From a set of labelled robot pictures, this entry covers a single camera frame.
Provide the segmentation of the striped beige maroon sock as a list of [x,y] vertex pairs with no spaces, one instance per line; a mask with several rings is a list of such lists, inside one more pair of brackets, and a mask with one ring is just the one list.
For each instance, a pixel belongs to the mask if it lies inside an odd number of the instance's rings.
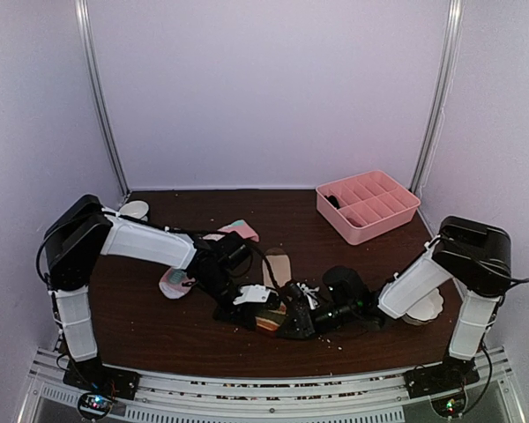
[[[272,274],[279,287],[283,287],[287,282],[292,280],[292,266],[290,258],[282,248],[275,247],[267,249],[264,253],[272,268]],[[278,296],[278,290],[272,282],[265,260],[262,260],[263,283],[272,292],[269,295],[270,300],[278,300],[276,308],[265,308],[257,312],[256,323],[257,331],[265,335],[275,337],[276,331],[285,322],[287,318],[287,308],[284,301]]]

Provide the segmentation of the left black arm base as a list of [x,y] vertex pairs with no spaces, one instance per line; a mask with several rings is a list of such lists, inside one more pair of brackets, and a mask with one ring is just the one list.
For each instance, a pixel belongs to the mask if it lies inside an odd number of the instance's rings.
[[127,400],[135,398],[140,375],[130,370],[112,367],[84,369],[69,367],[63,376],[63,383],[81,390]]

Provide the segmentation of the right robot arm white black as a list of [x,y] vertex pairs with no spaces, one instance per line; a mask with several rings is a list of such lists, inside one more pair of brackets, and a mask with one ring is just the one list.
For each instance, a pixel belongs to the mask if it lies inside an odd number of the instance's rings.
[[328,301],[312,307],[294,282],[286,285],[287,317],[277,330],[279,338],[307,340],[358,322],[369,330],[382,330],[391,322],[426,307],[440,288],[450,282],[463,285],[465,294],[444,355],[435,369],[435,382],[454,388],[468,374],[472,360],[507,293],[529,283],[511,272],[511,238],[500,227],[457,216],[445,218],[422,252],[378,289],[371,290],[359,273],[346,266],[330,268],[322,282]]

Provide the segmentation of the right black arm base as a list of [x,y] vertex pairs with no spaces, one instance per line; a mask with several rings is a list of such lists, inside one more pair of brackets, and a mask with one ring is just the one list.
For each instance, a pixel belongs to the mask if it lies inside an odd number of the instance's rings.
[[410,398],[433,396],[449,390],[459,390],[467,384],[480,380],[474,364],[446,364],[415,367],[404,374],[406,389]]

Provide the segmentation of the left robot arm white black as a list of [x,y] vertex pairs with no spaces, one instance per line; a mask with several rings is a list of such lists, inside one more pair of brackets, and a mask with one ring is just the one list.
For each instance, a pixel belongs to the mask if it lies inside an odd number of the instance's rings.
[[238,286],[233,271],[258,249],[236,231],[188,230],[157,226],[82,196],[45,233],[35,258],[37,275],[54,301],[57,325],[73,372],[90,391],[103,390],[108,370],[97,361],[88,286],[100,256],[123,256],[185,271],[226,318],[250,329],[256,314],[281,303],[279,288]]

